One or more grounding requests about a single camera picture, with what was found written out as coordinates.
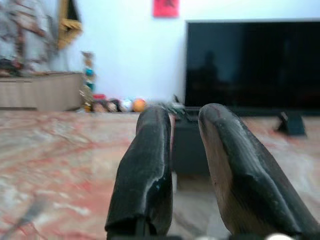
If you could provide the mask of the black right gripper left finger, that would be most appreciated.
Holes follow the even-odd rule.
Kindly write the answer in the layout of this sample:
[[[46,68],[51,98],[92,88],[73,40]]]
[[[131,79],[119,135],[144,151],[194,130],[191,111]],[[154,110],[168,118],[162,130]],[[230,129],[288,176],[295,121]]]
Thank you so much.
[[[171,121],[160,106],[137,120],[135,137],[121,159],[105,231],[109,237],[165,236],[173,216]]]

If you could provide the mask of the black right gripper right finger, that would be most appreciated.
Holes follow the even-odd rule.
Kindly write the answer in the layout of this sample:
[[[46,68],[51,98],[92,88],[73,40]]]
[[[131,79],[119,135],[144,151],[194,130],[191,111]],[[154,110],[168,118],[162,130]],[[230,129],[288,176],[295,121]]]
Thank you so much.
[[[198,115],[219,213],[233,236],[320,237],[313,217],[267,148],[224,105]]]

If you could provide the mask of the black low television cabinet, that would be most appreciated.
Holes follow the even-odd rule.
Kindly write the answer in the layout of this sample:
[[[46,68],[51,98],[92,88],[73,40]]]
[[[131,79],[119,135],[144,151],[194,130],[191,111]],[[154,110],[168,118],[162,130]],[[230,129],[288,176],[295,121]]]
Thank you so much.
[[[303,117],[320,117],[319,109],[283,110],[255,107],[230,107],[229,110],[241,120],[244,117],[277,117],[279,119],[279,125],[276,131],[284,135],[287,135],[284,130],[278,130],[282,124],[282,113],[286,113],[290,123],[292,122],[292,117],[301,117],[303,125]],[[178,175],[210,175],[206,151],[198,124],[199,111],[199,107],[185,107],[185,116],[181,118],[175,116],[175,122],[172,124],[171,168],[172,171]],[[305,131],[304,135],[287,136],[302,137],[306,135]]]

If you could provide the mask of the marble table with red edge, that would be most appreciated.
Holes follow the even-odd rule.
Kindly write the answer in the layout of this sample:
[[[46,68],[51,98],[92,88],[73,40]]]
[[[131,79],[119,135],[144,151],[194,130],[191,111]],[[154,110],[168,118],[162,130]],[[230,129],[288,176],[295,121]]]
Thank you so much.
[[[306,136],[276,131],[278,117],[243,117],[241,120],[268,149],[320,223],[320,117],[302,118]]]

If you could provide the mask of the orange toy ball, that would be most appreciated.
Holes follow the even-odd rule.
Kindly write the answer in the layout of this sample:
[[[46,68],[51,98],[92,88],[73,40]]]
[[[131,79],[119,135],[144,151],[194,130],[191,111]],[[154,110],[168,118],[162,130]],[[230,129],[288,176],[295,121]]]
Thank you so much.
[[[143,112],[146,105],[147,103],[143,98],[136,98],[132,103],[132,111],[136,113]]]

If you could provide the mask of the white toy ball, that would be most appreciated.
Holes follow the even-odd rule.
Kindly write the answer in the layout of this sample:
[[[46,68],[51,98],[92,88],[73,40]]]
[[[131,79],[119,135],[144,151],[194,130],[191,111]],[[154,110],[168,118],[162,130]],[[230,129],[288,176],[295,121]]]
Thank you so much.
[[[130,99],[122,99],[120,101],[120,109],[122,112],[132,112],[133,111],[133,102]]]

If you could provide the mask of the small green ornament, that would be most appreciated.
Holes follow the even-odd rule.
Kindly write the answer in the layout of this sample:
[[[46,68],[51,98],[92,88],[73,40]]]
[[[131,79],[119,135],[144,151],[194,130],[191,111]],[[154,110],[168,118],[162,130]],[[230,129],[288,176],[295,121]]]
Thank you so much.
[[[172,114],[178,118],[182,118],[186,115],[185,105],[179,100],[177,95],[173,95],[171,101],[161,102],[160,105],[167,110],[169,114]]]

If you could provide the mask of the doll head with dark hair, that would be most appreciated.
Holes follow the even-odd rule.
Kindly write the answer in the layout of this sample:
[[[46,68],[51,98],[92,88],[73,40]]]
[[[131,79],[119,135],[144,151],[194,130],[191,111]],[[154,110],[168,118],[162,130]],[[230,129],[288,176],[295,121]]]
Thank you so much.
[[[107,100],[107,110],[112,113],[122,112],[120,100],[116,98]]]

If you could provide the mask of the doll head with brown face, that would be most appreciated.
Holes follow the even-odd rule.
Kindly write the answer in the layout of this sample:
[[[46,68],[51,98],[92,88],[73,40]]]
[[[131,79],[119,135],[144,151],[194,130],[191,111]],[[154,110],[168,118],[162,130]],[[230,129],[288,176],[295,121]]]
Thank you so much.
[[[95,113],[105,113],[108,112],[108,103],[104,100],[95,101],[92,105],[93,111]]]

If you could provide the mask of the black flat screen television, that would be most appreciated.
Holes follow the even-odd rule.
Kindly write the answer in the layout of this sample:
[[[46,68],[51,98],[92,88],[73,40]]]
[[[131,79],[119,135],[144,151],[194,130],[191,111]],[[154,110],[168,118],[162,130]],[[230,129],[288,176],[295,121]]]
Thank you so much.
[[[187,107],[277,115],[289,136],[320,115],[320,20],[189,21],[185,64]]]

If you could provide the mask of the light wooden sideboard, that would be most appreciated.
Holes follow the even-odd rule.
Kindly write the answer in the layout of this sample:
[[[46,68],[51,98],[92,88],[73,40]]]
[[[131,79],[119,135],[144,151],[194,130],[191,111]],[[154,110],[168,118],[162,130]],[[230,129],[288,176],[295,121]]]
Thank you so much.
[[[82,105],[80,72],[0,77],[0,110],[71,111]]]

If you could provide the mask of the dried flower arrangement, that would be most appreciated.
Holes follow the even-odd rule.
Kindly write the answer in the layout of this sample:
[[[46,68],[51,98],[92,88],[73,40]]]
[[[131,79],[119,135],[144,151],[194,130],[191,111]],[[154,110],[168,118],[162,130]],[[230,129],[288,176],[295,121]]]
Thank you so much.
[[[49,73],[55,53],[43,0],[0,0],[0,77]]]

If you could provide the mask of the yellow fan wall decoration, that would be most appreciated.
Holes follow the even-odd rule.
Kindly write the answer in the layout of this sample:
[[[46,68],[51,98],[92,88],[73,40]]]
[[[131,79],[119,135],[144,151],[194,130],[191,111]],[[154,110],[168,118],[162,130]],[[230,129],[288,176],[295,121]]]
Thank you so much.
[[[70,45],[83,31],[76,0],[59,0],[57,48]]]

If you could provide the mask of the red wall poster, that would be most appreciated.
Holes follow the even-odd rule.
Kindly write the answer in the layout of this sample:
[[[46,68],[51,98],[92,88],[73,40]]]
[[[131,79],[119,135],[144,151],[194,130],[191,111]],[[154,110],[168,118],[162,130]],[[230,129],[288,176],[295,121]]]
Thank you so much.
[[[155,18],[177,18],[180,15],[180,0],[153,0]]]

